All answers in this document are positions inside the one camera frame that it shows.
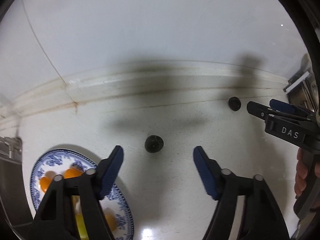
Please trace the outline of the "right hand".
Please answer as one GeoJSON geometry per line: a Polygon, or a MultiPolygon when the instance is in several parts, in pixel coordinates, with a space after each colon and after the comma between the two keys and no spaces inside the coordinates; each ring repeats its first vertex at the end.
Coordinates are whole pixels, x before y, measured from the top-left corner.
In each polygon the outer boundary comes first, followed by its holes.
{"type": "Polygon", "coordinates": [[[300,197],[306,189],[306,177],[308,175],[308,168],[303,163],[303,150],[301,148],[297,153],[297,161],[294,189],[296,196],[300,197]]]}

